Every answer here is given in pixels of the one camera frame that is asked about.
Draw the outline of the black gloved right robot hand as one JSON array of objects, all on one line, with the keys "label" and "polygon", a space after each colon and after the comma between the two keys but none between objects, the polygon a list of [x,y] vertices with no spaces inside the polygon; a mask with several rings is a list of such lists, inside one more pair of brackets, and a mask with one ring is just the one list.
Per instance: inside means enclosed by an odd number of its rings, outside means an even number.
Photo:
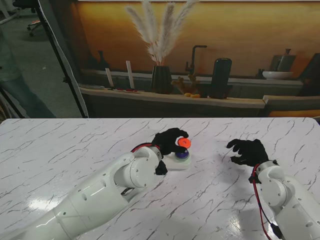
[{"label": "black gloved right robot hand", "polygon": [[237,165],[255,167],[257,164],[269,161],[265,147],[259,139],[233,139],[226,145],[226,148],[232,149],[234,153],[238,154],[238,156],[232,156],[230,158],[231,161]]}]

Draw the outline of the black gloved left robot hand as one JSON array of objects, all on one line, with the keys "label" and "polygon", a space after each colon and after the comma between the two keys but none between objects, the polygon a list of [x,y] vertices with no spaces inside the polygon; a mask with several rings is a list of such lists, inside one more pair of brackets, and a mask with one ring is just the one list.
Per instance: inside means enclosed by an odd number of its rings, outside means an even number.
[{"label": "black gloved left robot hand", "polygon": [[170,128],[164,132],[157,133],[151,143],[159,147],[162,156],[171,153],[184,153],[186,148],[176,144],[176,140],[180,137],[188,138],[189,134],[177,127]]}]

